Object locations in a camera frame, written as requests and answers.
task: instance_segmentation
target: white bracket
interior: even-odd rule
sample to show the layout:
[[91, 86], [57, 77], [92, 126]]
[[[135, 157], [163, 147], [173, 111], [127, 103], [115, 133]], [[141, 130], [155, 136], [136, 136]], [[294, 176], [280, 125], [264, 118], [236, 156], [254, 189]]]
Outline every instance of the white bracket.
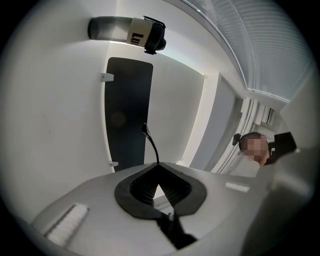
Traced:
[[109, 73], [101, 73], [101, 82], [113, 82], [114, 75]]
[[110, 164], [111, 167], [115, 167], [115, 166], [119, 165], [119, 163], [115, 162], [115, 161], [109, 161], [109, 164]]

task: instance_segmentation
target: gray surface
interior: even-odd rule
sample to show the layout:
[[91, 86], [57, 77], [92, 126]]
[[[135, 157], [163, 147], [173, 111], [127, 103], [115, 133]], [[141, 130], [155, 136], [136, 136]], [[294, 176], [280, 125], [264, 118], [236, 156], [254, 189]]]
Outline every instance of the gray surface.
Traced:
[[[271, 172], [262, 172], [257, 179], [214, 174], [211, 172], [195, 170], [180, 165], [168, 164], [178, 171], [192, 176], [203, 182], [207, 189], [207, 197], [199, 210], [194, 215], [180, 218], [183, 229], [188, 234], [193, 234], [197, 239], [203, 238], [217, 228], [229, 216], [241, 208], [248, 198], [253, 195], [264, 195]], [[225, 187], [226, 182], [231, 182], [250, 187], [247, 193]]]
[[274, 164], [270, 193], [247, 234], [242, 250], [244, 255], [260, 255], [288, 233], [297, 233], [296, 225], [290, 221], [301, 217], [298, 213], [314, 195], [319, 181], [319, 153], [319, 148], [302, 150], [287, 154]]
[[315, 70], [294, 99], [280, 112], [298, 148], [320, 145], [320, 75]]
[[34, 220], [43, 230], [47, 223], [73, 203], [88, 205], [89, 212], [67, 249], [80, 255], [160, 255], [176, 249], [153, 220], [136, 219], [117, 204], [114, 196], [119, 181], [149, 164], [91, 179], [52, 205]]
[[[246, 233], [268, 192], [268, 181], [272, 176], [272, 165], [260, 169], [246, 196], [234, 207], [228, 216], [221, 218], [221, 223], [204, 238], [188, 246], [175, 256], [238, 256], [241, 255]], [[215, 212], [207, 212], [214, 218]]]
[[191, 168], [204, 170], [208, 165], [225, 133], [235, 100], [235, 94], [222, 76], [219, 76], [210, 118], [190, 164]]

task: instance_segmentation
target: white label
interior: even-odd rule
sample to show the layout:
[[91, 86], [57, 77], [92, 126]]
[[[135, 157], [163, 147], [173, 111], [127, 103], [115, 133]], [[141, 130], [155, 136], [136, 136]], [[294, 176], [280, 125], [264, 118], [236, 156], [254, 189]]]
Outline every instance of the white label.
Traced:
[[250, 187], [248, 187], [248, 186], [235, 184], [235, 183], [231, 183], [231, 182], [226, 182], [224, 186], [228, 189], [237, 190], [237, 191], [244, 192], [244, 193], [247, 193], [250, 189]]
[[126, 38], [126, 43], [129, 45], [145, 47], [153, 24], [152, 21], [133, 18]]

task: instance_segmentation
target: gray panel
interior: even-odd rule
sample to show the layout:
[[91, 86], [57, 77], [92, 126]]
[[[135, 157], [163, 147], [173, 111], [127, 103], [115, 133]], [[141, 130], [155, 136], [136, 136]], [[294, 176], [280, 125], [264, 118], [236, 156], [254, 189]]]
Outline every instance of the gray panel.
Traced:
[[204, 170], [208, 165], [225, 133], [235, 100], [235, 94], [220, 76], [210, 118], [199, 148], [190, 164], [191, 168]]

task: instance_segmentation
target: white wall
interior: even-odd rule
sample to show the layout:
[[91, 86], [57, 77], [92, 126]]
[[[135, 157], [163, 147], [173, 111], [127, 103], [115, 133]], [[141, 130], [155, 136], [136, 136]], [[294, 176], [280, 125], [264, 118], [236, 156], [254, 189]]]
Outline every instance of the white wall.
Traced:
[[257, 133], [260, 133], [260, 134], [266, 136], [266, 140], [268, 142], [274, 142], [275, 141], [275, 135], [277, 134], [276, 132], [274, 132], [270, 128], [265, 127], [265, 126], [261, 126], [261, 125], [258, 126], [258, 127], [255, 127], [254, 128], [254, 132], [257, 132]]
[[[153, 65], [148, 128], [160, 161], [173, 163], [181, 160], [185, 152], [197, 116], [205, 78], [175, 59], [161, 53], [146, 54], [144, 51], [143, 48], [132, 45], [111, 43], [107, 59], [127, 58]], [[155, 152], [146, 140], [144, 162], [155, 161]]]
[[91, 17], [115, 12], [116, 0], [42, 2], [2, 59], [1, 187], [27, 222], [82, 182], [112, 171], [100, 82], [109, 43], [89, 40], [87, 27]]

